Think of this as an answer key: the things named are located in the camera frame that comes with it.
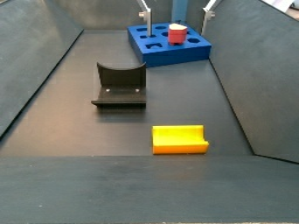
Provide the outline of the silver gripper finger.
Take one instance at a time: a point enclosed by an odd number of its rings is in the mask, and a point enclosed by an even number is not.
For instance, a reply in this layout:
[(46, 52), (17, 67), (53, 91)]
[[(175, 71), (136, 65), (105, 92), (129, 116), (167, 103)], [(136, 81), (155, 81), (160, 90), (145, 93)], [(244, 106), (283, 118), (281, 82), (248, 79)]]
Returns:
[(145, 0), (136, 0), (141, 11), (139, 12), (139, 17), (144, 19), (147, 23), (147, 28), (152, 27), (152, 10), (147, 6)]
[(205, 34), (208, 21), (215, 17), (215, 8), (217, 4), (220, 3), (220, 0), (209, 0), (207, 5), (203, 7), (203, 23), (201, 23), (201, 29), (200, 29), (200, 35)]

